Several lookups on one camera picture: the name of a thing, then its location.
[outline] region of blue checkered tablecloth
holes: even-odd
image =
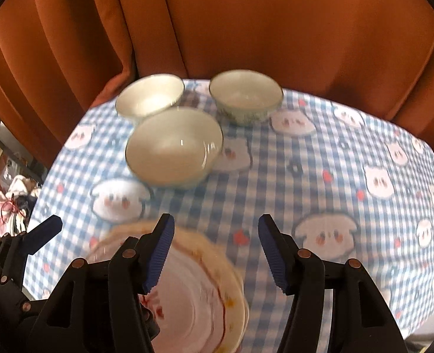
[[[261,214],[327,260],[365,265],[404,335],[434,311],[434,153],[403,129],[329,101],[285,91],[270,121],[225,136],[214,171],[193,189],[147,187],[127,167],[133,125],[114,101],[88,111],[58,155],[29,229],[52,214],[63,231],[27,262],[24,285],[48,297],[76,257],[115,224],[171,213],[204,233],[244,273],[251,308],[244,352],[275,352],[291,298],[275,286],[258,239]],[[208,81],[186,81],[181,105],[212,115]],[[319,351],[331,317],[327,291]]]

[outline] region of screw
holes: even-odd
[[[130,259],[135,256],[135,250],[134,249],[126,249],[124,252],[122,252],[122,256],[126,259]]]
[[[22,304],[22,311],[23,312],[30,311],[30,303],[28,301],[26,301],[24,304]]]
[[[300,249],[299,251],[297,251],[297,254],[299,255],[299,257],[303,258],[303,259],[308,259],[310,256],[312,256],[312,253],[305,248]]]
[[[81,257],[72,261],[73,268],[81,268],[84,264],[85,264],[85,260],[82,259]]]
[[[349,259],[348,264],[350,265],[350,267],[356,268],[356,269],[361,267],[361,263],[357,259]]]

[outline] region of plate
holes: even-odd
[[[151,232],[155,224],[115,227],[87,260],[110,259],[129,235]],[[157,353],[233,353],[248,323],[239,273],[207,238],[179,227],[157,286],[139,299],[160,326],[160,334],[152,341]]]

